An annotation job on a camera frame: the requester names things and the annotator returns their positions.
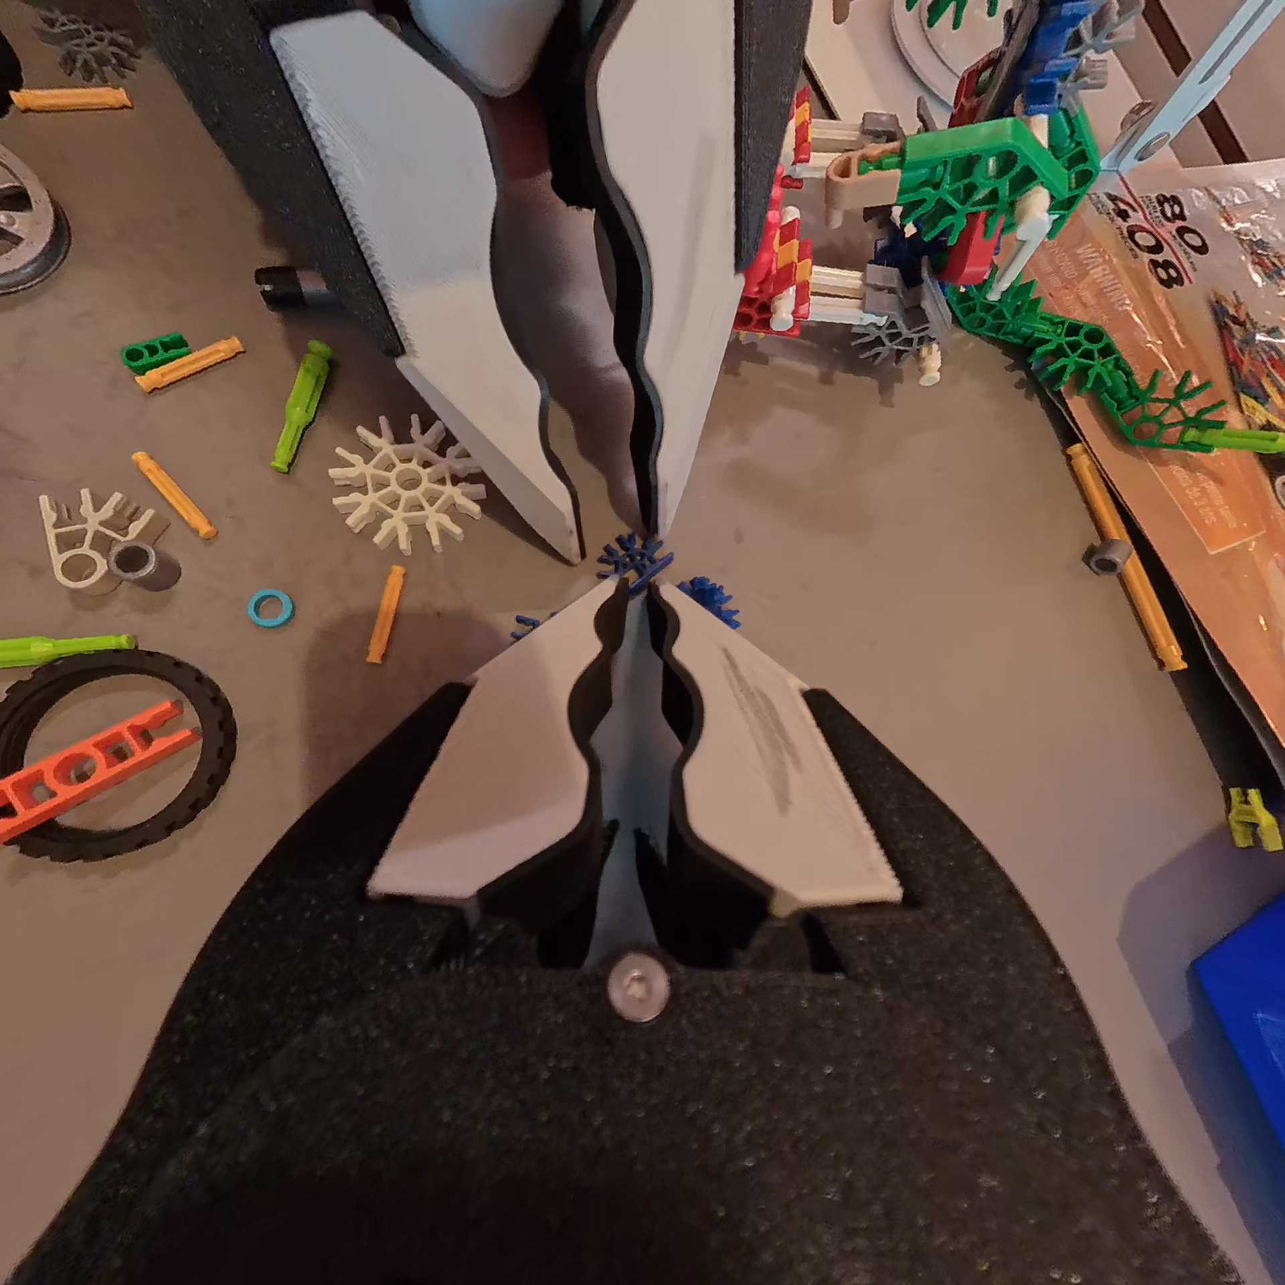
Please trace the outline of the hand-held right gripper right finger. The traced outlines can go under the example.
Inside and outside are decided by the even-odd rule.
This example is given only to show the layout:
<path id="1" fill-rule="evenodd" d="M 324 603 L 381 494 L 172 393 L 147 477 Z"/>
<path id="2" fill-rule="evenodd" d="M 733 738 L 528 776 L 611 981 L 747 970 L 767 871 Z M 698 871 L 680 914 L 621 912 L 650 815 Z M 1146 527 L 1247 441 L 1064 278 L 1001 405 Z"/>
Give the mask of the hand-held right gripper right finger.
<path id="1" fill-rule="evenodd" d="M 670 817 L 688 848 L 767 911 L 898 903 L 903 888 L 804 696 L 807 688 L 678 587 L 650 585 L 681 752 Z"/>

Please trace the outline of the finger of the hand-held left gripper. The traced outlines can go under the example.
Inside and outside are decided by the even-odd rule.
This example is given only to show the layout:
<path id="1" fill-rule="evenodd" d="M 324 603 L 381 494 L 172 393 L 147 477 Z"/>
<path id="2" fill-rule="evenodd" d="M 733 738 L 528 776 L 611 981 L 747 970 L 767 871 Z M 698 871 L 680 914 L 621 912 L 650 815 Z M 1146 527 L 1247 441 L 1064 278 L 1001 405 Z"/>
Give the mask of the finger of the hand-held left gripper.
<path id="1" fill-rule="evenodd" d="M 641 270 L 648 526 L 681 503 L 744 282 L 736 270 L 733 4 L 619 2 L 587 73 L 593 146 Z"/>
<path id="2" fill-rule="evenodd" d="M 278 25 L 269 42 L 392 317 L 399 370 L 523 522 L 581 562 L 547 385 L 496 302 L 499 192 L 474 95 L 429 44 L 360 9 Z"/>

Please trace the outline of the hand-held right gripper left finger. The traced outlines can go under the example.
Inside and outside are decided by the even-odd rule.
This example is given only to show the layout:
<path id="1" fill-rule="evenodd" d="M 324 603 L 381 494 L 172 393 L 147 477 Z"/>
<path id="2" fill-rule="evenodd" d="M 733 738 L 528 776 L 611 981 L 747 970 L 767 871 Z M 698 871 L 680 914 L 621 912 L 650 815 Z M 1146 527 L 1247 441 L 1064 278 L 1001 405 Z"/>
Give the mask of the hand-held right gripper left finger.
<path id="1" fill-rule="evenodd" d="M 602 768 L 629 590 L 603 579 L 475 670 L 367 892 L 520 923 L 586 904 L 602 867 Z"/>

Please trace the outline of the lime green plastic rod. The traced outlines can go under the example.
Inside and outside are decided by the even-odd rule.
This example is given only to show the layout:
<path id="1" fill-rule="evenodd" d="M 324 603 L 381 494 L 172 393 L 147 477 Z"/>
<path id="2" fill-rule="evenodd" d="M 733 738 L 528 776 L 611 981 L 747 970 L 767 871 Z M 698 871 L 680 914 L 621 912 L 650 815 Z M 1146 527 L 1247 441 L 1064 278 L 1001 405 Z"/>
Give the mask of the lime green plastic rod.
<path id="1" fill-rule="evenodd" d="M 0 642 L 0 666 L 10 668 L 35 668 L 55 661 L 122 651 L 135 650 L 138 647 L 136 637 L 132 634 L 99 634 L 69 638 L 56 638 L 44 634 L 29 634 L 18 637 L 1 638 Z"/>
<path id="2" fill-rule="evenodd" d="M 304 433 L 313 424 L 329 377 L 332 357 L 332 348 L 326 342 L 316 338 L 308 341 L 286 397 L 282 427 L 269 460 L 269 465 L 278 473 L 290 472 Z"/>

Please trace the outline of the person's left hand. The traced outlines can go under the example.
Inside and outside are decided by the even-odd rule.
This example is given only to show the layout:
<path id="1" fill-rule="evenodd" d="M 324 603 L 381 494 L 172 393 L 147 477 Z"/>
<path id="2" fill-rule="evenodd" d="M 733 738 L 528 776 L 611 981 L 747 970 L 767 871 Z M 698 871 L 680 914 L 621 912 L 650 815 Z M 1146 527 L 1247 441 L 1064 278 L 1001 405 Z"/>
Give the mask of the person's left hand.
<path id="1" fill-rule="evenodd" d="M 590 210 L 557 194 L 549 164 L 511 172 L 496 204 L 492 287 L 512 344 L 567 416 L 611 510 L 638 530 L 634 390 L 614 345 L 594 220 Z"/>

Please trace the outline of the dark grey snowflake connector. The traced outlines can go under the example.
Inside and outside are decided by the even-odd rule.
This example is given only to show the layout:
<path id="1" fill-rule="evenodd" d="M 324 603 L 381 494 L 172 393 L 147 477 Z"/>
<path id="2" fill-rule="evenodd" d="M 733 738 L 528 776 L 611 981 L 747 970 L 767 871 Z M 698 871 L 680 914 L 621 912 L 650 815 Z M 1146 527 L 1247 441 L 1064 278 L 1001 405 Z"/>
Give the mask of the dark grey snowflake connector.
<path id="1" fill-rule="evenodd" d="M 55 8 L 37 9 L 36 34 L 57 50 L 65 76 L 91 87 L 126 80 L 139 64 L 132 34 L 116 24 Z"/>

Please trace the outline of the silver wheel hub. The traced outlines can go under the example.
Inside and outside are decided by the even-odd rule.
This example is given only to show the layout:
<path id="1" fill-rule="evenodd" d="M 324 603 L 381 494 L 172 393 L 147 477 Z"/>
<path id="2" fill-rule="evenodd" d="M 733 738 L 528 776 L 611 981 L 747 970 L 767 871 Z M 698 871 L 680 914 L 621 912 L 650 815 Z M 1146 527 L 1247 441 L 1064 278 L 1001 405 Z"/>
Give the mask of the silver wheel hub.
<path id="1" fill-rule="evenodd" d="M 1 146 L 1 295 L 47 281 L 69 247 L 61 206 L 35 171 Z"/>

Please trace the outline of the white snowflake connector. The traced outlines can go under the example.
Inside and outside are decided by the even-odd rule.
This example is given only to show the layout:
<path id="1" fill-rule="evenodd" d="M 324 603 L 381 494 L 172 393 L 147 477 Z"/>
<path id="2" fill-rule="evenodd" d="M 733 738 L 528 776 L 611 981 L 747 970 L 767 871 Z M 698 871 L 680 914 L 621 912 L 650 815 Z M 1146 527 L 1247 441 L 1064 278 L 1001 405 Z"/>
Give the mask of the white snowflake connector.
<path id="1" fill-rule="evenodd" d="M 336 448 L 341 465 L 329 469 L 329 479 L 345 491 L 332 504 L 354 532 L 377 524 L 372 542 L 381 550 L 395 544 L 408 556 L 413 534 L 421 531 L 432 550 L 441 552 L 443 538 L 463 538 L 455 514 L 482 515 L 487 490 L 474 480 L 480 464 L 462 443 L 444 443 L 445 427 L 439 420 L 421 425 L 413 413 L 408 431 L 408 440 L 397 440 L 387 416 L 379 417 L 377 431 L 357 425 L 368 456 Z"/>

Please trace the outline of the multicoloured construction toy model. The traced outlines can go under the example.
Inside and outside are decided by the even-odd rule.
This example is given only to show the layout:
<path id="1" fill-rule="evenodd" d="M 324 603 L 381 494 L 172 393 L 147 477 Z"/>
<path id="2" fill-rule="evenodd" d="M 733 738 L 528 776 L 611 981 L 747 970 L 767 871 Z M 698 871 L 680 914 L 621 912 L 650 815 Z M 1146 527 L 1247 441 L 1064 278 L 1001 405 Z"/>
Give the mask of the multicoloured construction toy model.
<path id="1" fill-rule="evenodd" d="M 934 384 L 950 329 L 1020 348 L 1049 390 L 1092 396 L 1133 445 L 1208 455 L 1282 455 L 1282 429 L 1235 429 L 1196 405 L 1210 382 L 1190 372 L 1160 393 L 1097 324 L 1046 310 L 1024 278 L 1103 172 L 1164 150 L 1216 96 L 1243 48 L 1282 2 L 1245 2 L 1163 104 L 1138 104 L 1100 155 L 1084 93 L 1103 88 L 1107 54 L 1128 42 L 1146 2 L 1009 2 L 1002 36 L 961 72 L 949 119 L 923 100 L 899 117 L 814 123 L 792 100 L 760 246 L 745 271 L 733 334 L 798 336 L 804 322 L 847 330 L 870 361 L 914 358 Z"/>

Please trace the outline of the grey cylindrical spacer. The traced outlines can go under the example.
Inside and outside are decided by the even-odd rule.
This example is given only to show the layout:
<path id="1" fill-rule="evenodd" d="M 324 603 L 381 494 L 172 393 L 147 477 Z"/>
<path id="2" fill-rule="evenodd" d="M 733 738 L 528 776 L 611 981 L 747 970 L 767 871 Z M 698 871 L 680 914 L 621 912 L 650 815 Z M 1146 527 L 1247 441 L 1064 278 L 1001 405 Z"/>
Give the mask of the grey cylindrical spacer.
<path id="1" fill-rule="evenodd" d="M 120 582 L 148 593 L 166 591 L 182 577 L 182 567 L 171 554 L 143 539 L 116 542 L 107 555 L 107 566 Z"/>

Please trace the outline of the long yellow rod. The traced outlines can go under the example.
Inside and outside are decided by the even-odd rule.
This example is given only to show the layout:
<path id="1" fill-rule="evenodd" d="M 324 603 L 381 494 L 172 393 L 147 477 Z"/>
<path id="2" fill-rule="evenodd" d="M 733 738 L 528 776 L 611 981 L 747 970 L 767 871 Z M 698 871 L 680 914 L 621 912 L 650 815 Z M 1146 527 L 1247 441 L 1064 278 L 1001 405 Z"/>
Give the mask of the long yellow rod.
<path id="1" fill-rule="evenodd" d="M 1168 673 L 1187 669 L 1180 642 L 1095 457 L 1083 443 L 1068 445 L 1064 453 L 1097 535 L 1085 554 L 1085 566 L 1121 585 L 1156 664 Z"/>

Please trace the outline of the small yellow clip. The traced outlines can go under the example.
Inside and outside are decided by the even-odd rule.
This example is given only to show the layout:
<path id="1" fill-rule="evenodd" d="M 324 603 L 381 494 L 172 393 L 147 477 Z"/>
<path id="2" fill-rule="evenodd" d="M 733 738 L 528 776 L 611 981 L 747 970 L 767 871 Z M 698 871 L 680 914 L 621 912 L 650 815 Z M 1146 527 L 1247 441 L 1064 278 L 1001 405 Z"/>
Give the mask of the small yellow clip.
<path id="1" fill-rule="evenodd" d="M 1227 827 L 1237 848 L 1259 847 L 1270 854 L 1283 852 L 1277 815 L 1269 808 L 1259 788 L 1229 787 Z"/>

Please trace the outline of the blue plastic storage bin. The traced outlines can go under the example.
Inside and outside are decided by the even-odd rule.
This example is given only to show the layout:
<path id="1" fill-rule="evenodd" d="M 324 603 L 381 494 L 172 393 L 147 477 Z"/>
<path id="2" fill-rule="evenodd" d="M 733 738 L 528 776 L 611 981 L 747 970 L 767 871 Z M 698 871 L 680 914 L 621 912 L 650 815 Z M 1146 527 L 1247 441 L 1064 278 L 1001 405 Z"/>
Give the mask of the blue plastic storage bin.
<path id="1" fill-rule="evenodd" d="M 1192 963 L 1226 1042 L 1283 1149 L 1283 895 L 1259 907 Z"/>

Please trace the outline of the red printed toy package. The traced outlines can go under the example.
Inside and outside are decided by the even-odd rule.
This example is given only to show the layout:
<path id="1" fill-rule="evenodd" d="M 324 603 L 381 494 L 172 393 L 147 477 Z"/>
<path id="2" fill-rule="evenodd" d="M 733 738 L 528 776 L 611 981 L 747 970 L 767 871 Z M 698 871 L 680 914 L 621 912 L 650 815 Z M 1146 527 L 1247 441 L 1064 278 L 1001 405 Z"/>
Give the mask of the red printed toy package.
<path id="1" fill-rule="evenodd" d="M 1140 382 L 1184 373 L 1231 429 L 1282 431 L 1283 162 L 1138 167 L 1079 206 L 1030 274 L 1052 313 L 1099 324 Z M 1282 751 L 1282 456 L 1129 444 L 1069 408 L 1103 472 Z"/>

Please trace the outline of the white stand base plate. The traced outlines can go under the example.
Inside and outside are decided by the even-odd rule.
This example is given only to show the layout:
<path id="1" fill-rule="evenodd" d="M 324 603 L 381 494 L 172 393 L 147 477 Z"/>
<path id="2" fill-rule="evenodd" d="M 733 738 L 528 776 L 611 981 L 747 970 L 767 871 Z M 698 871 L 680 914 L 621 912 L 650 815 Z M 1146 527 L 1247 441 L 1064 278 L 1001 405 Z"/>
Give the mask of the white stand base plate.
<path id="1" fill-rule="evenodd" d="M 806 65 L 827 109 L 848 123 L 885 112 L 914 124 L 918 99 L 943 120 L 957 81 L 905 2 L 812 1 Z"/>

